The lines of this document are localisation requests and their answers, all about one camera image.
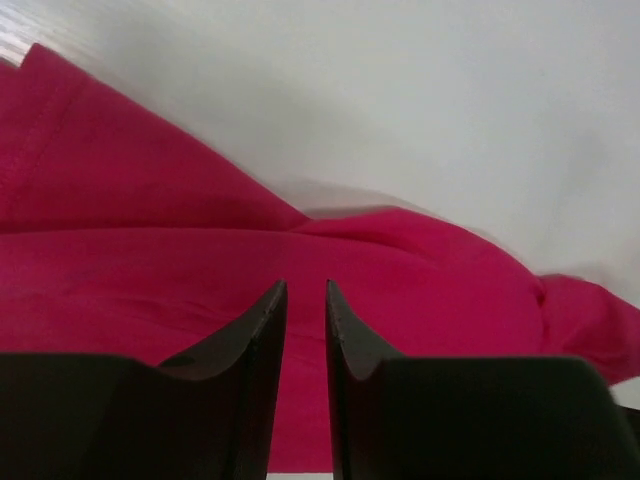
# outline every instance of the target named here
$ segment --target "garment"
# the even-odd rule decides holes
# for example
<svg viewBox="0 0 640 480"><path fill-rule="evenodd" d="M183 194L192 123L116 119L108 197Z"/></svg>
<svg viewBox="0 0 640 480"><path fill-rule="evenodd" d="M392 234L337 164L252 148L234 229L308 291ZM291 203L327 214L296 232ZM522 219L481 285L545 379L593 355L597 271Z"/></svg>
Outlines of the garment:
<svg viewBox="0 0 640 480"><path fill-rule="evenodd" d="M328 278L410 355L572 354L640 372L640 312L401 209L312 220L219 154L34 46L0 65L0 349L157 364L275 280L289 321L270 469L331 470Z"/></svg>

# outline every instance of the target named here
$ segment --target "black plastic part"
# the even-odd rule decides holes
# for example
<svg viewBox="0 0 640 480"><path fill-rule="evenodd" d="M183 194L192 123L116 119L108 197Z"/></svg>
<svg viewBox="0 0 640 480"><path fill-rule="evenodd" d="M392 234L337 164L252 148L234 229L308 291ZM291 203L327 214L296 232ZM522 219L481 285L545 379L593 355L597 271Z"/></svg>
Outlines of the black plastic part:
<svg viewBox="0 0 640 480"><path fill-rule="evenodd" d="M158 368L105 355L0 355L0 478L264 479L286 305L278 282Z"/></svg>
<svg viewBox="0 0 640 480"><path fill-rule="evenodd" d="M634 432L580 359L406 357L332 282L326 334L338 480L640 478Z"/></svg>

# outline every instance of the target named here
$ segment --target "white surface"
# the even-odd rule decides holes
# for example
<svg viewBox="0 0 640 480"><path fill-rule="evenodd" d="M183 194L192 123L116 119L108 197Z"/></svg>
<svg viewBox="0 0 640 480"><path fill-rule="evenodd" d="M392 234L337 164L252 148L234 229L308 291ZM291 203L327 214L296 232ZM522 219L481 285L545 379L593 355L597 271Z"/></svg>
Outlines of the white surface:
<svg viewBox="0 0 640 480"><path fill-rule="evenodd" d="M303 209L408 202L640 305L639 17L610 0L0 0L0 55L58 50Z"/></svg>

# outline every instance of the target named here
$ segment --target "red fabric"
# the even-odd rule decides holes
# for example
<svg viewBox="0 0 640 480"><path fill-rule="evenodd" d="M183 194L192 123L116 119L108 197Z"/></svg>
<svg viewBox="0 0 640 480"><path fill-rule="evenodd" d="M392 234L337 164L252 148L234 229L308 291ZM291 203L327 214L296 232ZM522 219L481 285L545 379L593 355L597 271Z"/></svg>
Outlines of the red fabric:
<svg viewBox="0 0 640 480"><path fill-rule="evenodd" d="M640 312L390 209L310 220L46 49L0 64L0 349L154 364L289 283L271 470L329 471L324 289L408 354L569 353L640 371Z"/></svg>

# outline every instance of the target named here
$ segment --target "folded cloth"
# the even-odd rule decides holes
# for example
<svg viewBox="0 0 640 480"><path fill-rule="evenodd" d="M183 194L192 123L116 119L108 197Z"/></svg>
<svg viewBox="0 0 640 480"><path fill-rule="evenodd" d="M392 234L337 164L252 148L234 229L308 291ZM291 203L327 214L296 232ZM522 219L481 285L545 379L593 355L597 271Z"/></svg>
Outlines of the folded cloth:
<svg viewBox="0 0 640 480"><path fill-rule="evenodd" d="M286 279L272 471L331 470L328 278L407 354L579 355L610 383L640 372L640 311L605 289L536 277L406 210L309 219L38 45L0 64L0 265L0 349L149 364Z"/></svg>

